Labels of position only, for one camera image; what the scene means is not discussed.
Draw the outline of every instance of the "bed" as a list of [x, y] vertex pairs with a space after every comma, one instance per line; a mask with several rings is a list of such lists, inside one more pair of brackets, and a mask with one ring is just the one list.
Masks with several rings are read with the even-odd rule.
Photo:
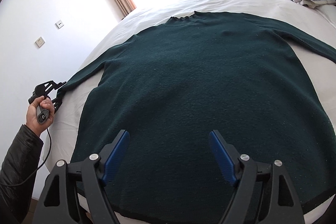
[[[336, 7], [323, 5], [310, 9], [290, 0], [167, 0], [167, 5], [161, 7], [153, 3], [149, 8], [136, 9], [122, 20], [92, 51], [80, 69], [94, 61], [112, 46], [122, 44], [132, 35], [151, 26], [165, 23], [170, 17], [186, 17], [198, 12], [231, 12], [247, 13], [265, 18], [273, 18], [286, 22], [307, 34], [336, 48]], [[321, 105], [328, 115], [333, 127], [336, 126], [336, 65], [317, 54], [298, 45], [290, 43], [296, 56], [301, 61], [310, 77]], [[52, 137], [51, 154], [46, 162], [49, 171], [55, 163], [64, 159], [70, 162], [78, 133], [81, 113], [91, 90], [97, 87], [102, 77], [100, 71], [93, 77], [63, 98], [63, 104], [50, 127]], [[327, 209], [333, 196], [326, 199], [312, 211], [305, 214], [305, 223], [312, 224]], [[81, 205], [88, 210], [85, 198], [80, 197]], [[132, 221], [117, 214], [121, 223]]]

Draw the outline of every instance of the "cable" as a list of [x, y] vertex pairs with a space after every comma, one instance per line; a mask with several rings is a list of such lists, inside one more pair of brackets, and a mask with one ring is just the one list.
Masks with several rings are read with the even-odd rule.
[[27, 182], [45, 164], [45, 162], [47, 161], [47, 159], [49, 157], [50, 151], [51, 151], [51, 136], [50, 136], [50, 133], [49, 133], [48, 129], [47, 129], [47, 132], [48, 132], [48, 136], [49, 136], [49, 140], [50, 140], [50, 146], [49, 146], [48, 154], [47, 154], [45, 160], [43, 161], [43, 163], [38, 168], [36, 168], [36, 170], [33, 173], [31, 173], [23, 182], [18, 183], [18, 184], [12, 184], [12, 185], [10, 185], [10, 184], [4, 184], [4, 183], [0, 182], [0, 184], [2, 186], [5, 186], [5, 187], [16, 187], [16, 186], [20, 186], [20, 185], [24, 184], [25, 182]]

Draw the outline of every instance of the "black jacket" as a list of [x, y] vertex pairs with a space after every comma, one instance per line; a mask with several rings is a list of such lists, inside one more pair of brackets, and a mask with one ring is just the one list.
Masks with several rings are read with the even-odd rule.
[[[0, 183], [18, 184], [33, 173], [38, 166], [42, 146], [42, 140], [22, 125], [2, 163]], [[0, 184], [0, 223], [21, 223], [24, 220], [32, 198], [35, 177], [36, 174], [17, 187]]]

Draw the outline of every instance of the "wall socket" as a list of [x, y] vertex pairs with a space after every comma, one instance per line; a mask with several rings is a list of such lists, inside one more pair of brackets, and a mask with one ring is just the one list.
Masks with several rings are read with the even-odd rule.
[[36, 43], [36, 45], [37, 45], [39, 48], [41, 48], [42, 45], [45, 43], [45, 41], [43, 40], [42, 37], [40, 37], [39, 39], [37, 39], [37, 40], [35, 41], [35, 43]]
[[56, 22], [56, 26], [57, 26], [59, 29], [61, 29], [61, 28], [64, 26], [64, 24], [63, 24], [63, 22], [62, 22], [61, 20], [59, 20], [59, 21]]

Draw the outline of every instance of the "dark green sweater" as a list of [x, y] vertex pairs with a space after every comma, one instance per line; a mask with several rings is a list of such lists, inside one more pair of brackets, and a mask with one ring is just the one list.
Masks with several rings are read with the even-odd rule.
[[106, 187], [114, 210], [153, 224], [213, 224], [232, 193], [208, 146], [218, 129], [256, 161], [282, 160], [310, 211], [335, 193], [335, 134], [286, 39], [336, 62], [334, 48], [287, 23], [227, 12], [171, 18], [108, 49], [59, 93], [104, 68], [72, 162], [126, 129], [127, 155]]

